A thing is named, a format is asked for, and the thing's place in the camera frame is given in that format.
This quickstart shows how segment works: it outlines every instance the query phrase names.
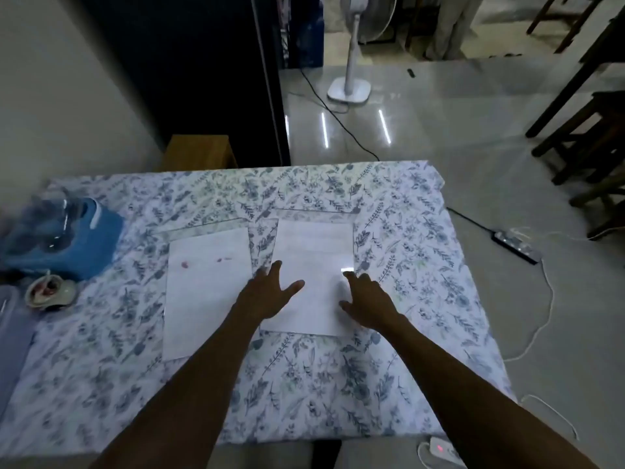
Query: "white paper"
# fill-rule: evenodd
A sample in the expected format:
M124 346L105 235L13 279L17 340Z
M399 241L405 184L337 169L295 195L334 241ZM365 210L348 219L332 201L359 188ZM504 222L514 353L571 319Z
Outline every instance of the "white paper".
M342 275L354 269L352 224L280 220L272 261L282 260L280 286L303 279L304 288L261 329L326 336L351 336L357 324L339 307L351 301Z
M252 278L247 228L169 244L163 360L192 355Z

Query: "person's left hand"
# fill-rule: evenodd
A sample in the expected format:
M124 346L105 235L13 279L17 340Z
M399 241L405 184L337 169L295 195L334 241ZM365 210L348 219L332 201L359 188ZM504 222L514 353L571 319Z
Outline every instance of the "person's left hand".
M268 275L260 268L239 293L232 312L244 319L251 319L256 325L263 319L277 315L286 303L304 287L304 280L291 283L286 290L280 289L280 260L271 265Z

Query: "white fan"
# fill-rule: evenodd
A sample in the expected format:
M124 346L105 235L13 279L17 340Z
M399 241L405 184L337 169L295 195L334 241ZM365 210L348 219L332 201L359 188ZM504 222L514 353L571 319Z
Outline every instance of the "white fan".
M371 93L371 84L364 79L354 78L356 49L358 42L371 42L384 32L391 22L397 0L340 0L345 23L351 31L348 66L345 77L335 78L327 96L338 102L361 104Z

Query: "white power strip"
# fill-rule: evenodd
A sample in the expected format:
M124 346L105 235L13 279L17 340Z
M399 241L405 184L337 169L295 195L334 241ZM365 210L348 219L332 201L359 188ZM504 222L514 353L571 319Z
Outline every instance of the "white power strip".
M452 444L436 436L430 438L430 454L435 458L444 459L459 466L466 467Z

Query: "floral tablecloth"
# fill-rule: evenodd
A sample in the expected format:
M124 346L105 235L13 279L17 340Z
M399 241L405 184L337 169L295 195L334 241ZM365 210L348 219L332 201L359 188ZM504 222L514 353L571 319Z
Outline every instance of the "floral tablecloth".
M357 163L54 181L126 220L113 265L71 309L39 323L0 425L0 455L100 451L183 361L162 362L168 242L160 232L248 220L253 268L269 264L273 209L350 212L357 272L398 310L514 397L440 189L425 161ZM219 443L441 433L380 334L261 331L232 392Z

